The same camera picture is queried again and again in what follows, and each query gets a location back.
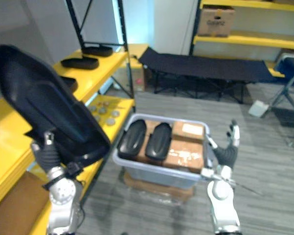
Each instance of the black shelf post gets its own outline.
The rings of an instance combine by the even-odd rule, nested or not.
[[[83,36],[81,34],[81,31],[82,31],[82,27],[84,26],[84,24],[86,22],[86,18],[88,16],[90,6],[92,4],[92,0],[89,1],[89,4],[87,6],[86,13],[85,13],[85,16],[83,18],[83,22],[82,22],[81,27],[78,24],[78,20],[76,18],[76,14],[75,14],[75,10],[74,10],[72,1],[71,0],[66,0],[66,3],[67,3],[69,15],[70,15],[71,20],[73,22],[73,26],[74,26],[74,29],[75,29],[75,32],[76,32],[76,35],[77,35],[77,38],[78,38],[81,49],[85,48],[85,44],[96,44],[96,45],[108,45],[108,46],[122,46],[122,47],[124,47],[124,50],[127,52],[127,58],[128,58],[128,63],[126,64],[126,67],[127,67],[128,80],[129,80],[129,84],[130,84],[130,95],[128,94],[128,92],[126,92],[126,94],[128,94],[130,98],[134,99],[135,95],[134,95],[134,87],[133,87],[132,69],[131,69],[131,65],[130,65],[130,55],[129,55],[129,52],[128,52],[126,27],[125,27],[125,19],[124,19],[124,11],[123,11],[123,1],[122,0],[117,0],[118,11],[119,11],[120,21],[121,21],[122,37],[123,37],[123,43],[122,44],[120,44],[120,43],[105,43],[105,42],[88,42],[88,41],[85,42],[84,39],[83,39]],[[119,86],[121,87],[122,90],[125,91],[125,89],[120,84],[119,84]]]
[[[194,52],[194,37],[197,33],[198,30],[198,25],[199,25],[199,18],[200,18],[200,4],[201,4],[201,0],[198,0],[198,4],[197,4],[197,11],[196,11],[196,17],[195,17],[195,22],[194,22],[194,27],[192,30],[192,36],[191,36],[191,41],[190,41],[190,49],[189,49],[189,55],[192,55]]]

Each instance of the brown cardboard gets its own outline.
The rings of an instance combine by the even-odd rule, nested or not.
[[[205,5],[200,13],[198,35],[226,37],[234,22],[235,10],[230,6]]]
[[[0,202],[0,235],[26,235],[48,201],[37,176],[25,172]]]
[[[152,121],[152,120],[145,120],[145,122],[146,122],[146,126],[147,126],[147,131],[146,131],[147,136],[152,134],[155,127],[158,126],[159,124],[161,124],[161,122],[159,122],[159,121]]]
[[[146,150],[148,140],[149,140],[149,135],[146,135],[142,148],[140,149],[140,152],[138,153],[136,157],[136,161],[141,163],[151,164],[151,165],[162,165],[162,161],[156,161],[156,160],[150,159],[145,155],[145,150]]]
[[[129,54],[137,58],[140,58],[147,48],[148,44],[128,44]],[[145,78],[148,76],[149,70],[145,69],[135,57],[130,58],[130,64],[134,90],[143,92],[145,90]],[[122,87],[125,89],[130,88],[126,63],[122,64],[113,76]]]
[[[204,140],[204,126],[190,122],[175,121],[172,136],[174,140],[202,143]]]
[[[199,143],[172,140],[163,166],[168,168],[188,168],[200,173],[204,166],[203,146]]]
[[[129,187],[153,192],[160,195],[169,194],[171,197],[181,201],[187,201],[194,195],[194,187],[191,187],[189,189],[181,189],[171,186],[153,184],[142,180],[135,180],[129,175],[128,172],[125,172],[124,174],[124,182]]]
[[[129,80],[127,76],[127,67],[120,67],[113,77],[124,87],[129,89]],[[132,68],[132,81],[134,91],[143,92],[145,90],[145,69],[141,65],[139,68]]]

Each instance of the yellow shelf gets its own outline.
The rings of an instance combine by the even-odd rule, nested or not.
[[[282,73],[277,72],[277,71],[274,70],[274,67],[275,67],[275,63],[274,62],[266,61],[265,64],[268,67],[268,70],[270,71],[270,73],[272,74],[272,76],[274,76],[274,77],[285,77],[285,75],[283,75]]]
[[[81,57],[76,51],[69,57]],[[127,53],[114,53],[109,57],[97,57],[99,67],[95,70],[68,69],[60,63],[54,65],[55,70],[62,76],[77,80],[78,88],[74,92],[78,100],[86,102],[103,83],[124,62]],[[31,138],[24,133],[31,129],[30,125],[11,108],[5,100],[0,99],[0,201],[23,175],[34,158],[30,150]],[[110,137],[114,137],[111,127]]]
[[[96,107],[99,108],[102,106],[102,102],[104,101],[108,101],[110,104],[107,107],[107,113],[104,115],[100,115],[101,120],[99,121],[99,124],[104,130],[104,132],[107,134],[110,141],[113,142],[118,132],[120,131],[122,125],[124,124],[131,108],[134,106],[135,102],[133,99],[122,99],[122,98],[114,97],[114,96],[98,95],[96,99],[89,106],[95,105]],[[113,110],[118,110],[120,112],[120,116],[115,118],[115,125],[108,126],[105,123],[105,120],[111,117],[111,111]],[[93,177],[98,171],[101,163],[102,163],[102,160],[90,166],[87,166],[84,169],[84,172],[82,172],[77,177],[78,180],[80,181],[84,180],[86,182],[83,188],[82,195],[85,194],[87,188],[89,187],[89,184],[91,183]],[[42,211],[36,223],[34,224],[29,235],[44,235],[45,234],[50,211],[51,211],[51,204],[48,202],[45,209]]]
[[[196,42],[230,43],[294,49],[294,36],[245,31],[232,31],[228,37],[195,36],[193,43],[195,44]]]
[[[200,4],[200,9],[202,9],[204,5],[240,6],[282,11],[294,11],[294,5],[256,0],[202,0]]]
[[[33,162],[30,125],[0,99],[0,201]]]
[[[128,52],[130,55],[135,55],[137,58],[140,58],[142,54],[145,52],[145,50],[148,48],[147,43],[142,43],[142,44],[128,44]],[[131,68],[132,69],[141,69],[142,64],[136,59],[131,57]],[[123,63],[120,68],[124,68],[126,66],[126,63]]]
[[[80,50],[74,52],[67,58],[81,58]],[[95,56],[99,60],[99,67],[94,70],[82,70],[65,68],[60,62],[53,67],[61,76],[75,78],[77,80],[78,89],[74,92],[74,96],[83,102],[89,100],[92,95],[97,92],[105,81],[117,70],[117,68],[127,58],[126,52],[113,53],[109,57]]]

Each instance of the white wall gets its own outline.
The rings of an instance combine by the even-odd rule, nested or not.
[[[128,43],[153,46],[154,0],[123,0],[123,6]]]
[[[77,14],[83,4],[77,3]],[[84,28],[89,41],[117,42],[112,1],[96,0]],[[12,44],[49,64],[80,48],[64,0],[0,0],[0,44]]]
[[[235,7],[233,30],[294,35],[294,12],[260,8]],[[199,42],[195,55],[229,56],[274,61],[280,48],[237,44]]]
[[[154,48],[188,54],[198,0],[155,0]]]

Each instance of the plastic storage bin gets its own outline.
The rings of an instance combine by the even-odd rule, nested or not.
[[[205,126],[206,134],[210,133],[208,125],[200,121],[184,120],[170,117],[167,118],[148,114],[133,114],[130,117],[127,125],[125,126],[125,130],[127,130],[130,124],[137,119],[154,120],[167,123],[173,123],[174,121],[197,123]],[[204,165],[212,166],[213,158],[214,154],[211,147],[207,144],[207,141],[204,141]],[[190,188],[202,179],[200,174],[122,159],[117,155],[117,149],[113,151],[113,161],[117,165],[125,167],[132,178],[160,185],[172,186],[177,188]]]

